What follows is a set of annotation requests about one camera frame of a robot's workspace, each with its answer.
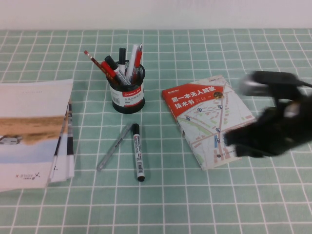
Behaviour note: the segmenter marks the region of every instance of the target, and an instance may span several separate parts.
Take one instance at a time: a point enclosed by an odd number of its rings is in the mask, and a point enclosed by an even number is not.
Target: white wall
[[[312,27],[311,0],[0,0],[0,29]]]

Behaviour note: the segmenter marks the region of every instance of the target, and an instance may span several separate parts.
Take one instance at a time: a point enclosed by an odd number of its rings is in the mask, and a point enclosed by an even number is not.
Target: red book cover
[[[203,170],[239,159],[223,134],[254,117],[223,76],[163,90],[162,97]]]

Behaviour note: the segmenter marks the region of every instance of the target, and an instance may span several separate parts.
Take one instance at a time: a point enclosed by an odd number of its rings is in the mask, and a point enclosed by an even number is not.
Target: red pencil
[[[118,84],[117,83],[117,81],[115,80],[115,76],[116,76],[116,74],[114,75],[114,74],[112,74],[112,73],[109,73],[108,71],[106,71],[100,64],[99,64],[99,62],[98,61],[96,61],[96,59],[94,58],[94,57],[92,57],[89,53],[88,53],[88,51],[84,51],[84,53],[89,57],[89,59],[108,77],[108,79],[111,81],[111,82],[113,82],[113,83],[115,83],[115,84]]]

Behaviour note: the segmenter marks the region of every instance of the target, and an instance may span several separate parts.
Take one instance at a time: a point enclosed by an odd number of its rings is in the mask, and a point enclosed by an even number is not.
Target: white marker
[[[133,68],[135,67],[135,61],[136,61],[136,57],[137,57],[138,47],[139,47],[139,45],[137,45],[137,44],[134,44],[133,47],[132,47],[131,58],[129,60],[128,69],[127,69],[127,72],[126,72],[126,78],[129,81],[131,80]]]
[[[143,182],[145,180],[145,176],[144,176],[144,170],[143,170],[140,129],[137,123],[134,123],[132,125],[132,132],[133,132],[133,140],[134,140],[134,145],[135,145],[137,180],[139,182]]]

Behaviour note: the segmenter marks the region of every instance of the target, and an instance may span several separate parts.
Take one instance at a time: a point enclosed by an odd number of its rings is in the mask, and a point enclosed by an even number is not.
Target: red pen
[[[135,65],[133,67],[132,77],[130,80],[131,83],[134,83],[136,81],[136,78],[137,78],[137,73],[138,73],[138,69],[140,67],[140,62],[141,62],[141,57],[142,57],[142,49],[143,49],[143,45],[141,44],[137,50],[137,53],[136,53]]]

